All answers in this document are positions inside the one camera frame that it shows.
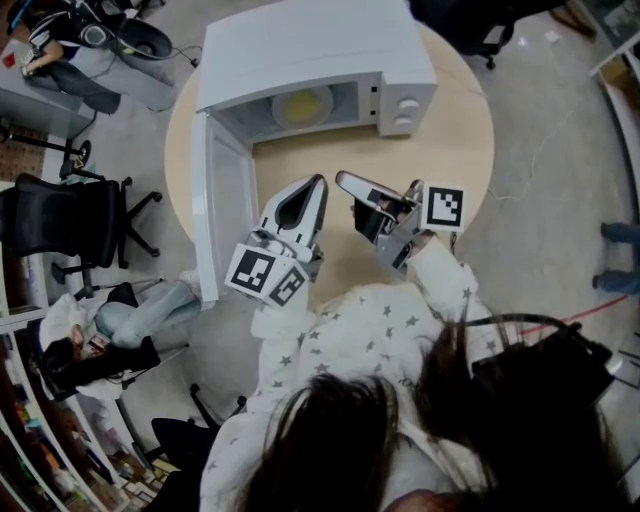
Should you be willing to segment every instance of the jeans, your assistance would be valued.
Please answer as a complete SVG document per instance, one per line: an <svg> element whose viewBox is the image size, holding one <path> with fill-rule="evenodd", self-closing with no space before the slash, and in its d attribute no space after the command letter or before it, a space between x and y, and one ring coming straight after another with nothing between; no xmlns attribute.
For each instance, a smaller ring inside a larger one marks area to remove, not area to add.
<svg viewBox="0 0 640 512"><path fill-rule="evenodd" d="M633 244L640 247L640 225L621 222L603 224L602 235L610 242ZM640 295L640 272L605 270L598 279L598 288L607 292Z"/></svg>
<svg viewBox="0 0 640 512"><path fill-rule="evenodd" d="M200 313L200 300L182 281L160 289L137 308L107 302L96 314L98 331L116 347L140 348L146 336L161 329L193 320Z"/></svg>

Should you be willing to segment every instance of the shoe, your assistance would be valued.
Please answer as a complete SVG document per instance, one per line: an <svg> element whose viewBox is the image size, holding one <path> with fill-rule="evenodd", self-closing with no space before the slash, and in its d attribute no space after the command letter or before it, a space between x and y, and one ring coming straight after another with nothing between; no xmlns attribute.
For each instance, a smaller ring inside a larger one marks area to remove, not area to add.
<svg viewBox="0 0 640 512"><path fill-rule="evenodd" d="M189 289L193 292L193 294L200 299L202 302L202 289L200 288L200 274L198 274L198 269L194 268L193 270L185 270L180 274L178 278L184 284L186 284Z"/></svg>

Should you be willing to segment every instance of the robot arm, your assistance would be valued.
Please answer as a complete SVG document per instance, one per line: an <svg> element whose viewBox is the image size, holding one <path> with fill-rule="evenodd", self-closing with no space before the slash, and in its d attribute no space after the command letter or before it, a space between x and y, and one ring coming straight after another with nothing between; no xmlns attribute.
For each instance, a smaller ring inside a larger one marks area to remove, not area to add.
<svg viewBox="0 0 640 512"><path fill-rule="evenodd" d="M417 241L430 232L424 221L424 183L416 180L400 195L383 185L340 171L336 183L352 195L356 231L376 247L380 262L400 276Z"/></svg>
<svg viewBox="0 0 640 512"><path fill-rule="evenodd" d="M320 174L299 179L273 196L260 223L238 244L225 284L275 309L307 310L309 283L323 254L316 243L327 206Z"/></svg>

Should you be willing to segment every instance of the microwave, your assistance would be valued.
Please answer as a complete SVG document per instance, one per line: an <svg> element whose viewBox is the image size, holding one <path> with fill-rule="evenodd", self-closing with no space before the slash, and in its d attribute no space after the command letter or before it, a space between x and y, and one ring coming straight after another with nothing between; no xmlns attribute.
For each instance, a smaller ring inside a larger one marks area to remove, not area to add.
<svg viewBox="0 0 640 512"><path fill-rule="evenodd" d="M364 125L411 135L436 89L404 0L286 0L210 24L191 170L205 305L259 219L253 144Z"/></svg>

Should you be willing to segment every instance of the person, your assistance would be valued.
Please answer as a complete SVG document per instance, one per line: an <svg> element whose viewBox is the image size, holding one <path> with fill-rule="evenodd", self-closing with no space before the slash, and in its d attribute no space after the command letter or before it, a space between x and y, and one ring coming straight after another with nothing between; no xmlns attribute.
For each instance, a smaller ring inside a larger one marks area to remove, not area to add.
<svg viewBox="0 0 640 512"><path fill-rule="evenodd" d="M573 374L556 344L527 352L513 327L467 326L491 315L436 236L408 267L405 283L355 287L306 314L256 311L258 385L217 434L200 510L626 507L575 355ZM559 346L574 334L559 331Z"/></svg>
<svg viewBox="0 0 640 512"><path fill-rule="evenodd" d="M35 5L24 11L22 23L31 31L29 42L42 56L24 65L23 75L46 71L50 64L65 59L94 82L115 93L131 96L152 111L160 112L173 106L176 99L173 80L159 63L116 53L111 43L89 47L80 38L81 29L67 10ZM8 19L15 18L20 9L17 2Z"/></svg>
<svg viewBox="0 0 640 512"><path fill-rule="evenodd" d="M161 286L139 307L106 302L108 294L79 303L65 294L40 324L42 364L56 385L98 398L117 398L118 383L107 380L141 364L143 339L171 326L185 324L201 309L197 272L183 272ZM165 346L173 350L177 345Z"/></svg>
<svg viewBox="0 0 640 512"><path fill-rule="evenodd" d="M609 242L640 246L640 226L614 222L602 223L600 234ZM605 270L593 276L592 286L596 290L619 292L630 295L640 294L640 272L624 272L621 270Z"/></svg>

